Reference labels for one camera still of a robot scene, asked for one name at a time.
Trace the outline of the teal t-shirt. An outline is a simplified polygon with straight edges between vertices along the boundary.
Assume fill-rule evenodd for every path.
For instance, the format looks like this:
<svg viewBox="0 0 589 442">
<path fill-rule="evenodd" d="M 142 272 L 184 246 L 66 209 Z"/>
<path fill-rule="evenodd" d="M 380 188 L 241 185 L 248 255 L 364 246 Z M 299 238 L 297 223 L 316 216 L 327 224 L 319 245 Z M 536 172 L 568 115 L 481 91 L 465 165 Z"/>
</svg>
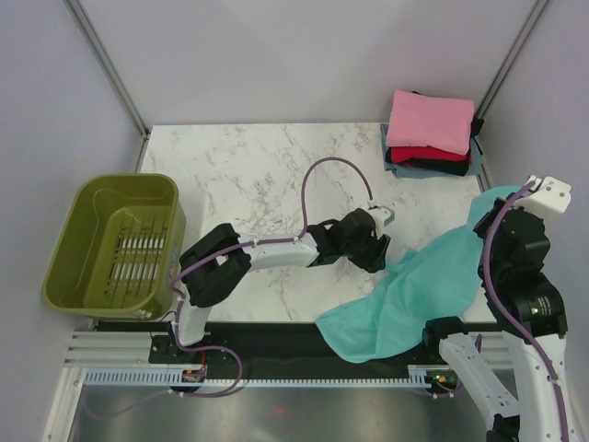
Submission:
<svg viewBox="0 0 589 442">
<path fill-rule="evenodd" d="M 462 316 L 481 284 L 483 240 L 474 227 L 497 198 L 517 190 L 500 186 L 482 193 L 472 201 L 464 225 L 388 264 L 369 296 L 321 315 L 316 325 L 330 349 L 354 364 L 400 355 L 422 341 L 428 320 Z"/>
</svg>

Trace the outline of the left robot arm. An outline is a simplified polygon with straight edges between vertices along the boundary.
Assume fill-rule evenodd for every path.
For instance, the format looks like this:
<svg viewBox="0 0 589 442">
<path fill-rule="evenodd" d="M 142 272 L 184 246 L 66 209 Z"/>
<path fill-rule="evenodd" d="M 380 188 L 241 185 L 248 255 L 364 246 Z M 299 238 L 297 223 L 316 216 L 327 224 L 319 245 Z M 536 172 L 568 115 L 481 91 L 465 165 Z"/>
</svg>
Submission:
<svg viewBox="0 0 589 442">
<path fill-rule="evenodd" d="M 248 273 L 326 266 L 341 258 L 368 273 L 384 270 L 390 243 L 384 228 L 394 218 L 385 206 L 359 208 L 341 220 L 307 226 L 291 238 L 242 236 L 229 223 L 215 227 L 179 258 L 179 280 L 188 294 L 179 302 L 170 352 L 182 362 L 199 357 L 212 307 L 225 301 Z"/>
</svg>

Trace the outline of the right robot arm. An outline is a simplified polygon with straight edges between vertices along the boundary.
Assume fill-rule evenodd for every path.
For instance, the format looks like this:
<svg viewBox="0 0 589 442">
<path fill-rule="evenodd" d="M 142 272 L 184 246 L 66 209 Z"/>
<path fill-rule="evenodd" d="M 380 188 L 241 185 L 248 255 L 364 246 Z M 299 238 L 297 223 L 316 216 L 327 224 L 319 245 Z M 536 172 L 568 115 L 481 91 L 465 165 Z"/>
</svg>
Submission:
<svg viewBox="0 0 589 442">
<path fill-rule="evenodd" d="M 521 190 L 497 199 L 474 228 L 483 241 L 479 276 L 512 359 L 515 394 L 483 359 L 462 320 L 429 320 L 422 331 L 423 355 L 457 374 L 489 441 L 580 440 L 566 376 L 564 302 L 542 272 L 550 249 L 545 222 L 570 201 L 565 191 Z"/>
</svg>

